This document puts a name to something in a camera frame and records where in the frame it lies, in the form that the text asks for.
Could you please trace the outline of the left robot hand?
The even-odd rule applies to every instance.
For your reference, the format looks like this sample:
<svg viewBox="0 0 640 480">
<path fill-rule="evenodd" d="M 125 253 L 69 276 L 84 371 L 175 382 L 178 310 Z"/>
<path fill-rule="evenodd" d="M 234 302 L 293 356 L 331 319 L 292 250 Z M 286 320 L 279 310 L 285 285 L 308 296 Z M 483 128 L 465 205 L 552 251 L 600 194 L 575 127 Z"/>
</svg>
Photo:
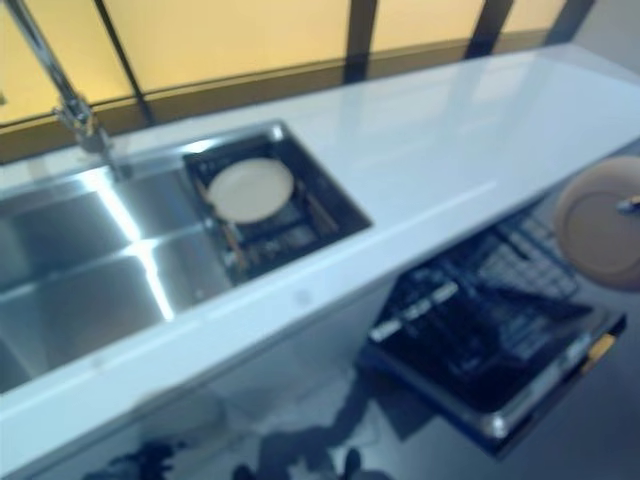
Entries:
<svg viewBox="0 0 640 480">
<path fill-rule="evenodd" d="M 183 441 L 150 441 L 138 450 L 124 454 L 110 462 L 117 479 L 167 479 L 175 469 L 174 460 L 185 450 Z"/>
</svg>

